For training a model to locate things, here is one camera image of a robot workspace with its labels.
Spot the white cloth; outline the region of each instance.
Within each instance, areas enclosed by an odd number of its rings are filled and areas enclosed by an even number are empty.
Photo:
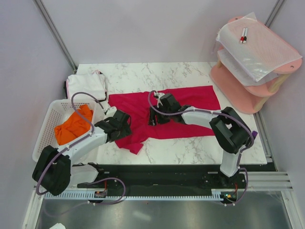
[[[98,100],[106,99],[106,84],[104,74],[98,71],[80,75],[70,75],[66,81],[69,99],[77,92],[86,92]],[[76,99],[92,99],[85,94],[78,94]]]

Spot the plastic basket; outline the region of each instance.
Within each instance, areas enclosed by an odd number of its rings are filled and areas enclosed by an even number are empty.
[[[94,124],[98,121],[97,118],[100,116],[100,112],[98,112],[97,109],[97,103],[93,100],[74,101],[76,108],[79,108],[84,104],[87,104],[90,110],[93,110],[92,123]],[[33,151],[32,158],[35,162],[38,161],[44,147],[51,145],[52,147],[57,148],[59,146],[55,138],[54,128],[63,124],[73,112],[74,109],[71,100],[69,99],[55,100],[50,104]]]

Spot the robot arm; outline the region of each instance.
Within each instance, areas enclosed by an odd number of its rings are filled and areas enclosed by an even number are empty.
[[[63,152],[46,171],[41,185],[49,191],[52,195],[56,196],[63,192],[68,185],[79,184],[83,182],[92,182],[95,180],[98,172],[90,165],[83,167],[71,167],[80,158],[86,155],[94,148],[103,145],[107,142],[112,142],[131,134],[130,125],[128,124],[130,116],[123,111],[116,110],[112,107],[107,111],[104,120],[97,122],[94,126],[94,132],[83,140],[86,134],[80,136],[69,144],[72,145],[78,142],[76,146],[69,148],[68,145],[54,148],[52,146],[45,147],[39,160],[36,164],[32,178],[39,181],[43,171],[53,158]]]
[[[158,105],[154,108],[161,113],[183,113],[166,116],[151,108],[150,125],[164,124],[171,118],[182,124],[199,125],[212,129],[219,145],[224,150],[220,171],[227,177],[232,177],[238,171],[241,149],[250,145],[251,138],[248,132],[236,121],[221,115],[229,115],[250,131],[233,108],[226,107],[221,111],[216,111],[220,115],[215,115],[193,106],[180,106],[172,94],[155,93],[154,97],[158,99]]]

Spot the marble table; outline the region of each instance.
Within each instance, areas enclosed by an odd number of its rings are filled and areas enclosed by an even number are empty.
[[[214,62],[80,64],[77,74],[99,70],[107,77],[109,94],[213,85],[221,108],[232,106],[210,79]],[[253,115],[238,112],[251,130]],[[100,146],[85,162],[98,164],[220,164],[223,150],[214,136],[158,140],[149,138],[138,155],[115,143]],[[244,151],[241,164],[266,164],[260,136]]]

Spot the gray floor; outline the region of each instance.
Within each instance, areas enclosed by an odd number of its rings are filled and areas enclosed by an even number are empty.
[[[235,207],[206,201],[124,201],[80,206],[83,201],[44,200],[36,229],[62,223],[66,229],[291,229],[280,193],[247,192]]]

